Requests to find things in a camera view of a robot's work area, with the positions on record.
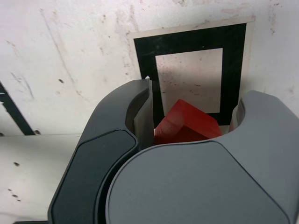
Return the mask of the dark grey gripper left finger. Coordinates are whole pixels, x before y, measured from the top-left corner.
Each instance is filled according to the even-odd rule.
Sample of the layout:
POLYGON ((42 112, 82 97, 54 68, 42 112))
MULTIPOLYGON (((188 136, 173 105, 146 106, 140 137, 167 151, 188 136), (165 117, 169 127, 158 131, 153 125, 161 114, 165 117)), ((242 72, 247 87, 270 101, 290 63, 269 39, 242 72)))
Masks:
POLYGON ((152 98, 151 81, 133 80, 91 114, 48 209, 51 224, 104 224, 109 186, 140 150, 135 117, 152 98))

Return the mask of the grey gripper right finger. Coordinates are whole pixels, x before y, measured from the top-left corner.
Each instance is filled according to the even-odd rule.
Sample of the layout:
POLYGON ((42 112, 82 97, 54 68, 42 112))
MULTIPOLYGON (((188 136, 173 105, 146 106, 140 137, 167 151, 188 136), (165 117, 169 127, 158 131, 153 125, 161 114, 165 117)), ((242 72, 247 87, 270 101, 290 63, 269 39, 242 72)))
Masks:
POLYGON ((107 194, 108 224, 294 224, 299 217, 299 119, 249 91, 238 126, 206 141, 131 157, 107 194))

